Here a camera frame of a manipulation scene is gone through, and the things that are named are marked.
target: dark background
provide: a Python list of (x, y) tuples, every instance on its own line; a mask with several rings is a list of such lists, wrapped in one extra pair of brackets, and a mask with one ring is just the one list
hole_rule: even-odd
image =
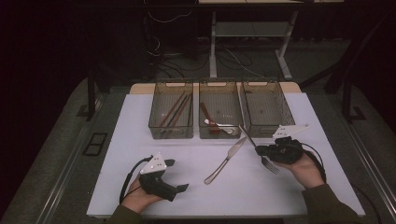
[[(357, 32), (356, 27), (370, 25), (370, 22), (361, 23), (369, 9), (373, 10), (303, 11), (296, 22), (293, 38), (295, 41), (301, 38), (320, 41), (364, 35), (364, 32)], [(157, 17), (172, 16), (169, 12), (156, 13)], [(0, 217), (69, 95), (88, 71), (96, 74), (100, 91), (108, 91), (114, 85), (147, 81), (153, 77), (149, 65), (153, 62), (146, 53), (150, 35), (162, 35), (169, 46), (179, 44), (178, 48), (192, 58), (196, 50), (194, 38), (209, 36), (210, 12), (193, 12), (186, 20), (172, 24), (145, 21), (145, 15), (123, 10), (119, 13), (80, 13), (73, 10), (69, 1), (0, 2)], [(277, 12), (271, 18), (282, 16)], [(224, 20), (235, 17), (256, 19), (252, 13), (219, 14)], [(396, 64), (396, 35), (392, 32), (395, 18), (393, 12), (384, 21), (359, 57), (352, 74), (396, 132), (395, 90), (390, 82), (394, 79)]]

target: person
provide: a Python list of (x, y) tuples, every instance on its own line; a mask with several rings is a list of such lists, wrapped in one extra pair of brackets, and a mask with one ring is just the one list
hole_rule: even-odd
[[(294, 164), (274, 162), (277, 166), (290, 170), (305, 188), (302, 194), (305, 200), (308, 223), (355, 224), (361, 223), (359, 216), (346, 204), (341, 203), (328, 184), (322, 180), (314, 162), (305, 154)], [(150, 204), (162, 198), (147, 194), (140, 188), (138, 177), (129, 188), (129, 194), (117, 207), (106, 224), (140, 223), (140, 213)]]

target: knife handle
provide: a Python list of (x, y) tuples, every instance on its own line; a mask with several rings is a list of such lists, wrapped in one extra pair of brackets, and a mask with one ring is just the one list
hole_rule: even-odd
[(220, 171), (222, 170), (222, 168), (225, 166), (225, 164), (227, 164), (228, 160), (225, 159), (221, 165), (218, 167), (218, 169), (215, 170), (215, 172), (213, 172), (212, 175), (210, 175), (207, 179), (205, 179), (205, 183), (208, 185), (210, 183), (212, 183), (212, 181), (216, 178), (216, 176), (220, 173)]

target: hand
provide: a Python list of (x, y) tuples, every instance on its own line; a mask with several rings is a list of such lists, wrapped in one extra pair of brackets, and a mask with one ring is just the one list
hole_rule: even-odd
[(137, 176), (129, 187), (128, 194), (122, 201), (121, 205), (140, 214), (150, 204), (156, 203), (163, 198), (154, 194), (147, 194), (140, 186), (139, 176), (140, 175)]
[(279, 162), (274, 162), (274, 164), (290, 170), (297, 181), (300, 182), (300, 184), (302, 184), (306, 189), (312, 189), (324, 184), (318, 167), (305, 153), (294, 164), (287, 165)]

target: green sleeve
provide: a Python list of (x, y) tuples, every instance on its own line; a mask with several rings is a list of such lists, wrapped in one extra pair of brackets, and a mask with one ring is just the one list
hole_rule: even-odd
[(136, 212), (119, 205), (106, 224), (137, 224), (142, 223), (142, 217)]
[(304, 190), (303, 196), (310, 224), (361, 223), (356, 212), (341, 203), (327, 184)]

